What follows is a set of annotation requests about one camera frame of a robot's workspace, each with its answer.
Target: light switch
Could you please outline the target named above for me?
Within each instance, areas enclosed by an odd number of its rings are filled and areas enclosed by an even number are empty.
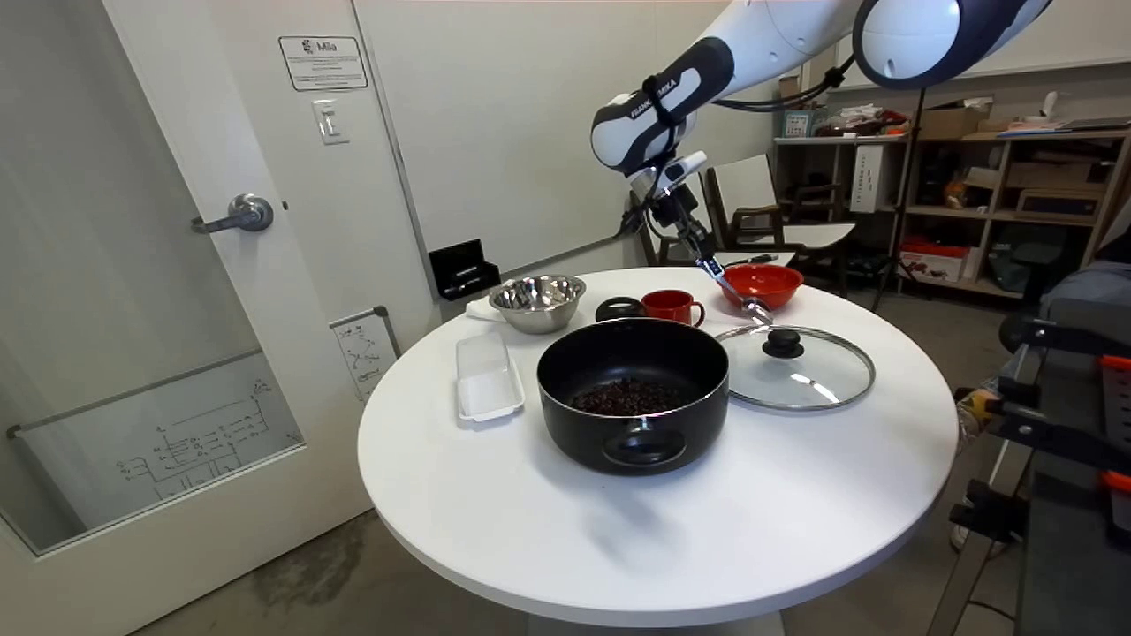
[[[345,147],[350,140],[340,128],[340,104],[334,101],[312,101],[313,125],[326,147]]]

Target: stainless steel bowl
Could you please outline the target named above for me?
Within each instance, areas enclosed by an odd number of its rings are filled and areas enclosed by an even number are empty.
[[[586,284],[572,275],[519,275],[491,289],[491,309],[519,331],[562,331]]]

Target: sticker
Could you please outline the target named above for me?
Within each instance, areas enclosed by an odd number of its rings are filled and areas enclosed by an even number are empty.
[[[350,91],[366,84],[352,37],[292,37],[279,38],[279,51],[295,91]]]

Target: white door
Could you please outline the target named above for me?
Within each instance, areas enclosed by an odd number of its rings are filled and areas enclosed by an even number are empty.
[[[2,12],[21,51],[0,51],[0,114],[36,117],[8,117],[0,148],[0,634],[126,634],[358,516],[359,405],[208,4]],[[89,77],[93,59],[121,74]],[[148,155],[121,160],[133,130]],[[70,171],[8,180],[36,162]],[[112,183],[133,162],[172,172],[140,217]],[[238,196],[271,225],[191,230]]]

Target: black cooking pot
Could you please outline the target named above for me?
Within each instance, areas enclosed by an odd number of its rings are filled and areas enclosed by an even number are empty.
[[[599,475],[664,475],[698,460],[727,412],[727,355],[676,323],[598,323],[537,360],[555,445]]]

